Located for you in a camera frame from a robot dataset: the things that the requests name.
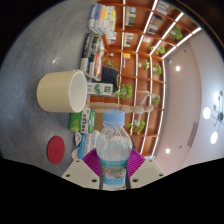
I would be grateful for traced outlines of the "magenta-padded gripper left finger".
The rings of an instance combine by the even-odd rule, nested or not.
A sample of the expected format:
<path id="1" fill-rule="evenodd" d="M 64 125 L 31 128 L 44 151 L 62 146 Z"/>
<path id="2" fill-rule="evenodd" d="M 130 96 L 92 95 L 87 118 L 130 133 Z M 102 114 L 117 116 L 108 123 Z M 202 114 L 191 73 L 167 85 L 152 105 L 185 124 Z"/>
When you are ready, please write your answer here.
<path id="1" fill-rule="evenodd" d="M 83 159 L 75 159 L 62 178 L 83 188 L 99 189 L 100 160 L 96 150 L 92 149 Z"/>

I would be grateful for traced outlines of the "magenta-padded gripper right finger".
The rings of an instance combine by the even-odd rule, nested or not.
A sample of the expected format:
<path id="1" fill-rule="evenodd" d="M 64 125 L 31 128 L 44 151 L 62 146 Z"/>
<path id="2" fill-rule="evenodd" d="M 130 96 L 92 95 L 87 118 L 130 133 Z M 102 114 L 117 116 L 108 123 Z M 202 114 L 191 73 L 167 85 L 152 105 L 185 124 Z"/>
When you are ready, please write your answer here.
<path id="1" fill-rule="evenodd" d="M 164 176 L 164 171 L 152 157 L 146 159 L 135 149 L 131 150 L 128 159 L 128 182 L 130 189 L 146 186 Z"/>

